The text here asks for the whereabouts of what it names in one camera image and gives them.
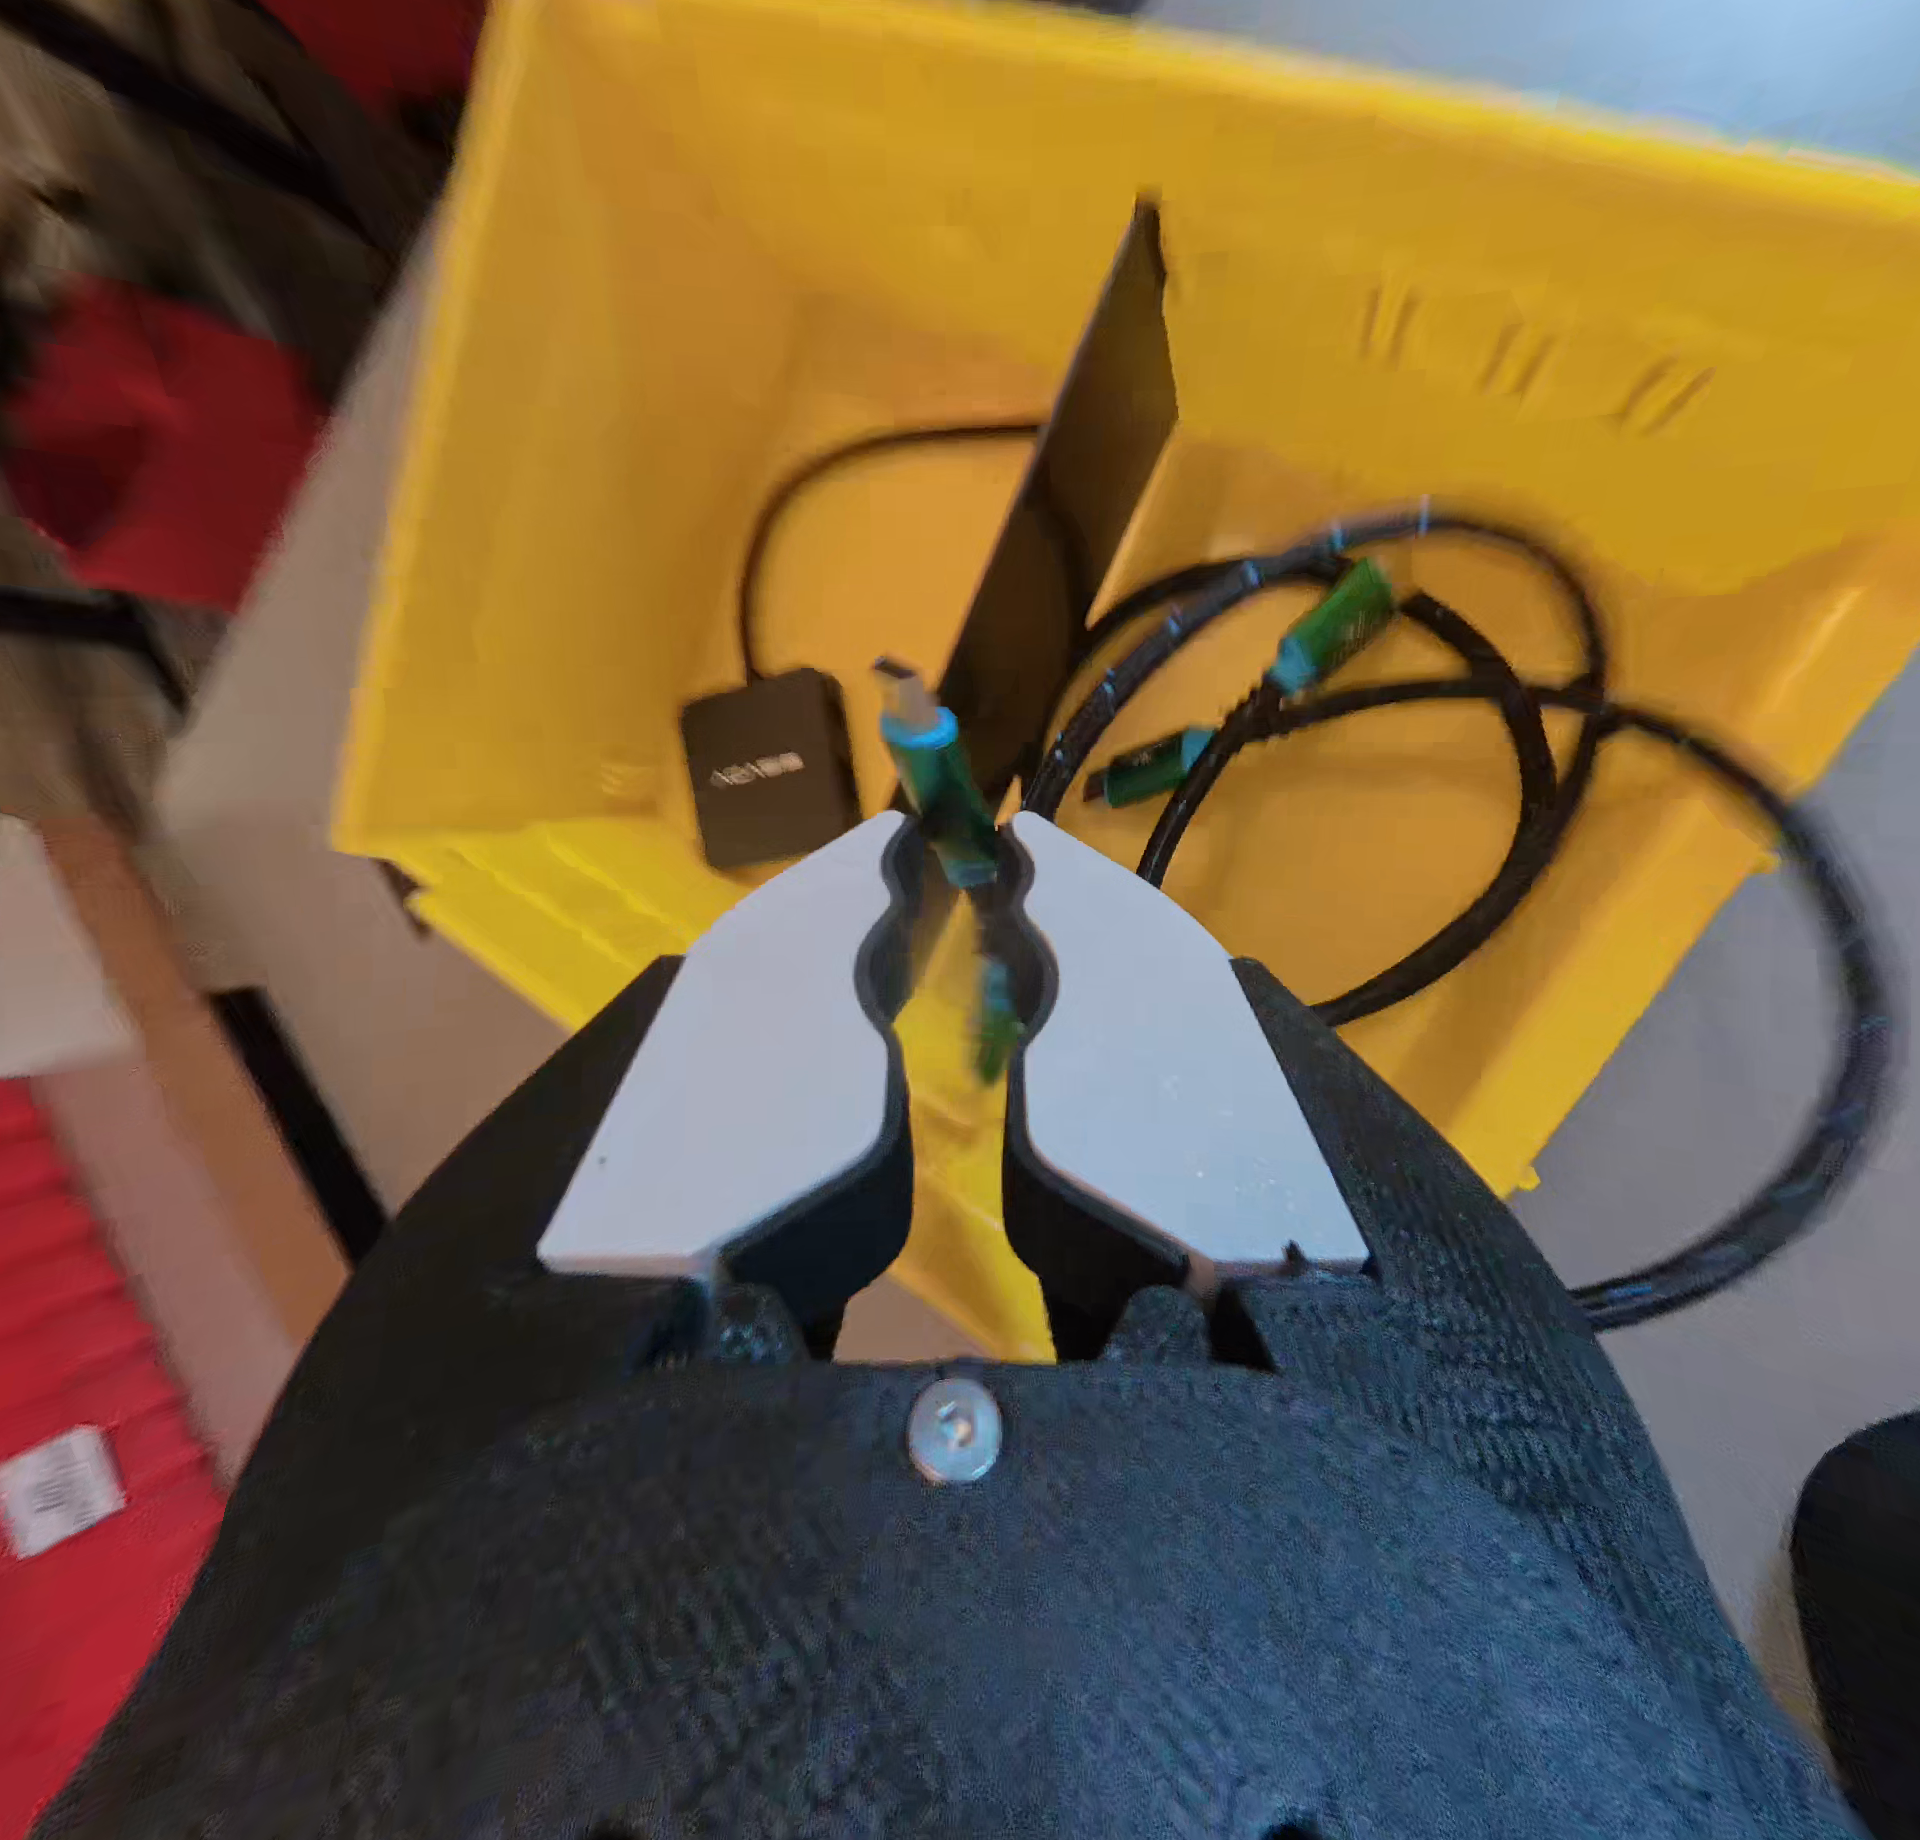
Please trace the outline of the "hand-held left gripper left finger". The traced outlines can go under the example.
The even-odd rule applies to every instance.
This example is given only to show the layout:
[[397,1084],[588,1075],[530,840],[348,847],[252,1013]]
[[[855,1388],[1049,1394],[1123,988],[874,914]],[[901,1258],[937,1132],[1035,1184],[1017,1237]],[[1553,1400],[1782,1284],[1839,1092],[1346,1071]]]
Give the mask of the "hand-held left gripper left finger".
[[767,1284],[809,1351],[918,1214],[901,810],[728,911],[667,988],[549,1231],[552,1274]]

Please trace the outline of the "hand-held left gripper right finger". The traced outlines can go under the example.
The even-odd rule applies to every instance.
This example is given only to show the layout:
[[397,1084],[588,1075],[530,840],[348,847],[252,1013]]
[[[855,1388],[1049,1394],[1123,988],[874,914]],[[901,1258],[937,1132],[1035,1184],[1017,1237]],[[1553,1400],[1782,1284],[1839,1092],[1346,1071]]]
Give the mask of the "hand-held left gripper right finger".
[[1364,1274],[1376,1249],[1234,956],[1049,815],[1006,822],[1006,1237],[1049,1336],[1105,1348],[1133,1292]]

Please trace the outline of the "black usb hub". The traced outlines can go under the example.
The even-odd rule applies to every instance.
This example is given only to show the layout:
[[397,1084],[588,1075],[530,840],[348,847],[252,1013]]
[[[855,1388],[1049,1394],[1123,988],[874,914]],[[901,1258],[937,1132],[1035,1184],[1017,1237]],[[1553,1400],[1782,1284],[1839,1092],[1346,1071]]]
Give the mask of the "black usb hub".
[[777,671],[682,706],[711,873],[773,873],[867,822],[851,700],[826,671]]

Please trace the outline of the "yellow plastic bin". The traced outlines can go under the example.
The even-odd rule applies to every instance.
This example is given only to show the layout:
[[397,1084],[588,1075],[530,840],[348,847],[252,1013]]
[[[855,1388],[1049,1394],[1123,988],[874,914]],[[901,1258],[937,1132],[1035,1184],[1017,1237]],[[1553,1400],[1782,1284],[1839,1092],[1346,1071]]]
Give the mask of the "yellow plastic bin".
[[496,0],[335,840],[569,1029],[711,873],[682,706],[951,665],[1133,201],[1179,424],[1054,834],[1496,1184],[1914,665],[1914,167],[1017,0]]

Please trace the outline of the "black bin divider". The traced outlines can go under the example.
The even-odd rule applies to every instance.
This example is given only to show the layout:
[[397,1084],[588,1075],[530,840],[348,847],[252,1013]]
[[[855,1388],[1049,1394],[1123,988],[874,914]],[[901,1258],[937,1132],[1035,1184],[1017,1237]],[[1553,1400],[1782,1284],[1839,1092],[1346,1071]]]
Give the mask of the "black bin divider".
[[1044,424],[901,424],[867,442],[867,457],[1035,444],[962,634],[925,674],[984,799],[1044,768],[1049,713],[1088,665],[1088,619],[1171,424],[1166,204],[1141,192]]

